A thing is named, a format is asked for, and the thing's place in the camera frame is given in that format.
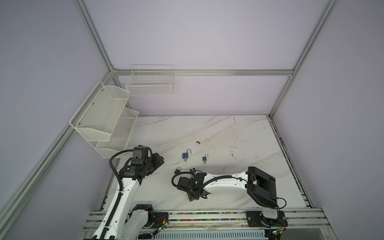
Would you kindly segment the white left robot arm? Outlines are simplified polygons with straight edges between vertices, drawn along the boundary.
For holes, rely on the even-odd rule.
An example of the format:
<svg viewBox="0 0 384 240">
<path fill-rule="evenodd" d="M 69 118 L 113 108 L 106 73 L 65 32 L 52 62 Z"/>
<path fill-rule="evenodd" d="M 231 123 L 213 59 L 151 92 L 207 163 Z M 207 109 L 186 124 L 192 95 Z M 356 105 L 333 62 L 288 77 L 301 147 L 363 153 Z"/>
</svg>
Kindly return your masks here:
<svg viewBox="0 0 384 240">
<path fill-rule="evenodd" d="M 113 160 L 124 153 L 132 153 L 124 166 L 117 171 Z M 135 240 L 141 229 L 154 222 L 154 209 L 151 204 L 138 204 L 129 214 L 131 202 L 142 185 L 143 179 L 151 175 L 161 165 L 164 158 L 152 149 L 139 145 L 132 150 L 123 150 L 109 159 L 109 166 L 118 181 L 113 202 L 102 223 L 95 231 L 92 240 Z"/>
</svg>

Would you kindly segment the large blue padlock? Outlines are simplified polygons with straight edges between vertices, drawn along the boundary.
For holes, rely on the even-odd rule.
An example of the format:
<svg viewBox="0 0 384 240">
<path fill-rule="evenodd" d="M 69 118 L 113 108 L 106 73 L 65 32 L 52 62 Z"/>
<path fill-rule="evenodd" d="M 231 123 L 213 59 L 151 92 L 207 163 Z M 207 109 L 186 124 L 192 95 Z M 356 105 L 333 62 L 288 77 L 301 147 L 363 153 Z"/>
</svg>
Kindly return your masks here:
<svg viewBox="0 0 384 240">
<path fill-rule="evenodd" d="M 187 161 L 187 159 L 189 158 L 189 154 L 191 154 L 191 153 L 192 153 L 192 150 L 187 149 L 186 152 L 182 154 L 182 158 L 185 162 Z"/>
</svg>

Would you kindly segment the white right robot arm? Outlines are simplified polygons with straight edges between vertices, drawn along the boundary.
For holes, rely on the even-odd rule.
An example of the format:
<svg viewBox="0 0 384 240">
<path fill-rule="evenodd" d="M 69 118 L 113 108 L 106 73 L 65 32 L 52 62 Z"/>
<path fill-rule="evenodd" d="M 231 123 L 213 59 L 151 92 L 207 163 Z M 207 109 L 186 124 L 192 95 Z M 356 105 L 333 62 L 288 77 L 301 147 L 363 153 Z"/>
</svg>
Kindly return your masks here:
<svg viewBox="0 0 384 240">
<path fill-rule="evenodd" d="M 186 193 L 191 202 L 207 199 L 218 190 L 242 191 L 261 207 L 260 211 L 246 212 L 249 227 L 281 228 L 284 231 L 288 226 L 282 211 L 287 201 L 277 197 L 276 179 L 256 167 L 248 167 L 247 171 L 233 175 L 213 175 L 196 169 L 182 172 L 177 169 L 171 184 Z"/>
</svg>

